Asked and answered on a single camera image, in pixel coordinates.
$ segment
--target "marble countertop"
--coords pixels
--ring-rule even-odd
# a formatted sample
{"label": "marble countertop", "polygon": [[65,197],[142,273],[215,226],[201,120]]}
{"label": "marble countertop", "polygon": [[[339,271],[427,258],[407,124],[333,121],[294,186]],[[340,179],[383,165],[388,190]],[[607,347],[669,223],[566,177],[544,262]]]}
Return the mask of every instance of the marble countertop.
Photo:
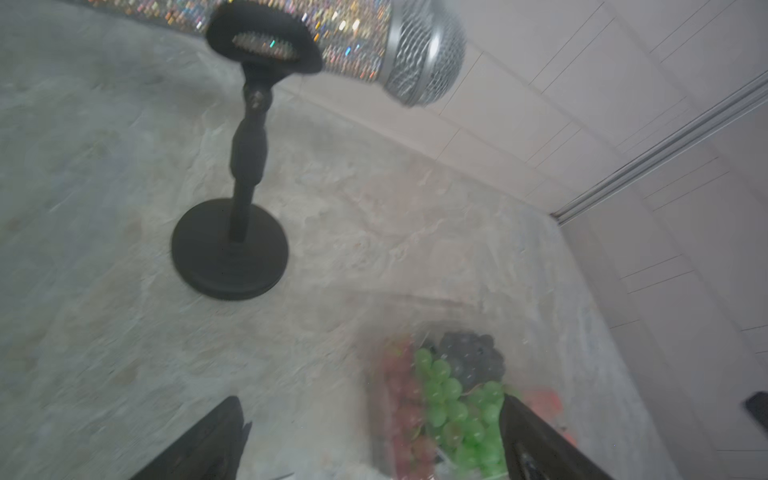
{"label": "marble countertop", "polygon": [[169,239],[230,194],[237,66],[49,0],[0,30],[3,478],[128,478],[228,395],[253,422],[238,478],[382,478],[371,346],[426,323],[494,334],[617,480],[679,478],[545,215],[277,91],[255,201],[288,270],[255,300],[202,297]]}

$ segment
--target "rhinestone microphone body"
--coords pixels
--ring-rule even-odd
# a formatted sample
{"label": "rhinestone microphone body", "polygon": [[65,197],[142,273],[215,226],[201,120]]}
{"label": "rhinestone microphone body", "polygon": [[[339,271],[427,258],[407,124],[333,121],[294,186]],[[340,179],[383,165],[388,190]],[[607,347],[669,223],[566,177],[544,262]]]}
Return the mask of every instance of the rhinestone microphone body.
{"label": "rhinestone microphone body", "polygon": [[[438,100],[464,60],[465,39],[441,0],[68,0],[143,22],[203,35],[224,3],[253,2],[304,24],[323,56],[323,70],[380,83],[408,106]],[[244,31],[231,39],[245,51],[294,61],[275,35]]]}

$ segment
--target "red grape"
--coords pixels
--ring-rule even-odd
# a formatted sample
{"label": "red grape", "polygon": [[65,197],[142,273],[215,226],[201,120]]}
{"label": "red grape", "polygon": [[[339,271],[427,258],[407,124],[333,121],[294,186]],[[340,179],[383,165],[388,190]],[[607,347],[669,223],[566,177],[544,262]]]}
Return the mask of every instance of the red grape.
{"label": "red grape", "polygon": [[435,478],[435,466],[432,460],[418,464],[412,471],[409,480],[433,480]]}
{"label": "red grape", "polygon": [[395,414],[404,430],[414,429],[424,423],[423,409],[414,405],[403,405]]}
{"label": "red grape", "polygon": [[398,472],[401,470],[407,472],[413,456],[411,455],[410,445],[400,435],[392,438],[392,456],[395,457],[395,465],[397,465]]}
{"label": "red grape", "polygon": [[418,380],[409,378],[402,386],[402,395],[408,400],[419,402],[422,399],[422,386]]}
{"label": "red grape", "polygon": [[386,387],[389,390],[389,398],[399,399],[402,395],[402,387],[405,381],[400,375],[390,375],[386,380]]}
{"label": "red grape", "polygon": [[433,462],[435,460],[435,451],[437,445],[435,441],[426,435],[422,435],[413,441],[411,446],[413,456],[422,462]]}

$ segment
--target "microphone stand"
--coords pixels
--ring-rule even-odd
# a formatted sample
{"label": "microphone stand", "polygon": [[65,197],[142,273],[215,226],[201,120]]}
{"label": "microphone stand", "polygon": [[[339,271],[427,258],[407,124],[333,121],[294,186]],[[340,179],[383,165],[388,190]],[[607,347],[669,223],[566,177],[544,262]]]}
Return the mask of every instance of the microphone stand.
{"label": "microphone stand", "polygon": [[288,240],[263,208],[252,205],[261,182],[267,146],[264,122],[272,87],[286,74],[265,65],[243,63],[245,118],[232,139],[232,198],[208,200],[179,220],[171,239],[176,270],[196,290],[222,300],[265,293],[283,276]]}

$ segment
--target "microphone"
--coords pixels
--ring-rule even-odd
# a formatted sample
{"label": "microphone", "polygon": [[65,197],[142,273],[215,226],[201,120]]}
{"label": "microphone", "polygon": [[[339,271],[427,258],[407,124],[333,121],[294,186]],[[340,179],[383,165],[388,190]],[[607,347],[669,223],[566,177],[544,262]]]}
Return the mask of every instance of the microphone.
{"label": "microphone", "polygon": [[68,1],[204,35],[216,53],[242,64],[245,117],[232,138],[233,195],[189,209],[170,241],[179,276],[221,300],[265,293],[288,264],[280,222],[252,204],[277,82],[326,70],[377,82],[413,106],[443,96],[464,61],[464,34],[441,0]]}
{"label": "microphone", "polygon": [[247,53],[281,61],[287,71],[303,59],[299,49],[265,22],[230,19],[227,38],[209,28],[227,4],[251,3],[289,14],[308,31],[322,69],[376,82],[406,106],[437,101],[453,85],[464,61],[465,37],[442,0],[69,0],[193,35],[206,35],[218,53],[244,61]]}

